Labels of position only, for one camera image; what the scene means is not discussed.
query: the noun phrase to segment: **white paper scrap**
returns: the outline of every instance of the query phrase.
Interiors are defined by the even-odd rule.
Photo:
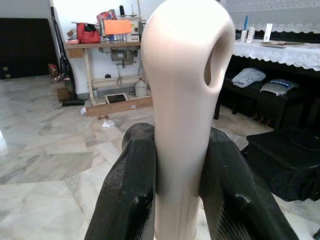
[[[102,124],[102,127],[103,127],[103,128],[111,128],[111,127],[113,127],[114,125],[115,125],[115,122],[114,122],[114,121],[105,119],[104,122],[103,122],[103,124]]]
[[[81,115],[84,115],[86,113],[86,108],[85,107],[81,108],[80,113]]]

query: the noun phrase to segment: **white bottle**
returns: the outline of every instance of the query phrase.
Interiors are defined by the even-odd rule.
[[[139,81],[135,84],[135,96],[137,98],[143,98],[147,96],[147,85],[142,79],[139,79]]]

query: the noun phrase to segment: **folded cloth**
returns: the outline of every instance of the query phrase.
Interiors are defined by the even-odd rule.
[[[75,40],[67,40],[65,43],[66,43],[66,44],[78,44],[78,43],[79,43],[79,40],[78,40],[78,39],[75,39]]]
[[[260,82],[266,78],[266,74],[256,68],[245,68],[237,76],[232,79],[234,85],[239,88],[248,87],[254,82]]]

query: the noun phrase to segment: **lace curtain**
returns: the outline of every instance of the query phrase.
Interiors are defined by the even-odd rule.
[[[237,30],[243,30],[245,17],[258,31],[273,24],[273,32],[320,34],[320,0],[221,0]]]

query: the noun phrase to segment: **red bag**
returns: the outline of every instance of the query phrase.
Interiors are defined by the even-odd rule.
[[[76,38],[81,44],[98,44],[100,43],[100,35],[92,24],[77,23]]]

